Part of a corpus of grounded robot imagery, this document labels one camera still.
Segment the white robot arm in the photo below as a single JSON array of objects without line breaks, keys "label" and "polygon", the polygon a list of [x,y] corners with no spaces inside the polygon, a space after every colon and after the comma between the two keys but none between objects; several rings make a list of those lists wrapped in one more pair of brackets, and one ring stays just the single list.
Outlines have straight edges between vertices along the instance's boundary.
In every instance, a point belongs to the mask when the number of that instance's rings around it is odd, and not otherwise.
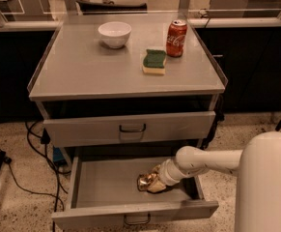
[{"label": "white robot arm", "polygon": [[209,170],[237,177],[235,232],[281,232],[281,132],[252,138],[242,150],[184,146],[149,175],[150,192]]}]

